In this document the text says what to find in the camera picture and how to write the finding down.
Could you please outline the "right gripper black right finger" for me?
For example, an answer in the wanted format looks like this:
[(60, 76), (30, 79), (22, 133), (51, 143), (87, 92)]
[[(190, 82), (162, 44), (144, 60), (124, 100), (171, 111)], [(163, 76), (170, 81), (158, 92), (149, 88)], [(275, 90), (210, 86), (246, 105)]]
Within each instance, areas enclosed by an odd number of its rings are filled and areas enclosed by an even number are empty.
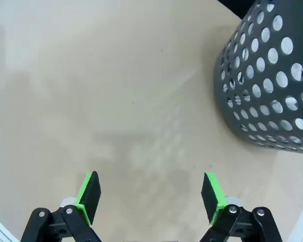
[(229, 204), (215, 173), (204, 174), (201, 196), (211, 225), (201, 241), (227, 241), (230, 237), (241, 241), (282, 241), (271, 211), (256, 207), (249, 212)]

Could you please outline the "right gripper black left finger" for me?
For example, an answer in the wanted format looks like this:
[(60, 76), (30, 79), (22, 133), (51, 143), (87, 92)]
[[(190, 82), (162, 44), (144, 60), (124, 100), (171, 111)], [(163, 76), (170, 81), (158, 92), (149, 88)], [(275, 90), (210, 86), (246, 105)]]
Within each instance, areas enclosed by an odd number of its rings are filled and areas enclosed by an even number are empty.
[(91, 228), (101, 195), (99, 177), (96, 171), (88, 173), (78, 196), (70, 205), (55, 212), (47, 208), (32, 211), (21, 241), (101, 241)]

